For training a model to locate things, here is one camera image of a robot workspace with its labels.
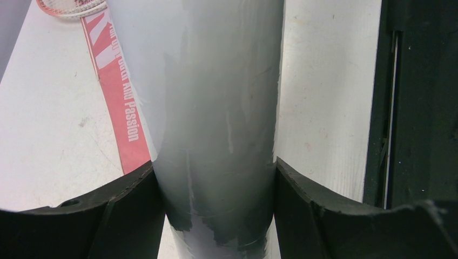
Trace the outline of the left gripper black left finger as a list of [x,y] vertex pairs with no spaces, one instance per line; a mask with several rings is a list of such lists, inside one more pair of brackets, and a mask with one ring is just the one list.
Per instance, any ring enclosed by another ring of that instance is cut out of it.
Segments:
[[55,208],[1,211],[1,258],[157,258],[165,212],[151,162]]

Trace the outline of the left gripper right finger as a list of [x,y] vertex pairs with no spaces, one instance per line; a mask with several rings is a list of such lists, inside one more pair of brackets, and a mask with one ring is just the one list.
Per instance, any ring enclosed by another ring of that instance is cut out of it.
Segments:
[[282,258],[457,258],[457,202],[393,209],[342,196],[277,159],[274,218]]

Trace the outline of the pink racket cover bag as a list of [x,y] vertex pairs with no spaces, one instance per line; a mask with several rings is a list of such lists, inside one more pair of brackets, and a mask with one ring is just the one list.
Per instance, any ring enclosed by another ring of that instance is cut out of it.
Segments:
[[81,19],[93,67],[112,122],[124,174],[150,160],[124,58],[108,9]]

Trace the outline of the white shuttlecock tube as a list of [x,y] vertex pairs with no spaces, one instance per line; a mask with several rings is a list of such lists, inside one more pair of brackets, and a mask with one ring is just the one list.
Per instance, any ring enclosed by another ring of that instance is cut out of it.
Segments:
[[181,258],[270,258],[283,1],[108,1]]

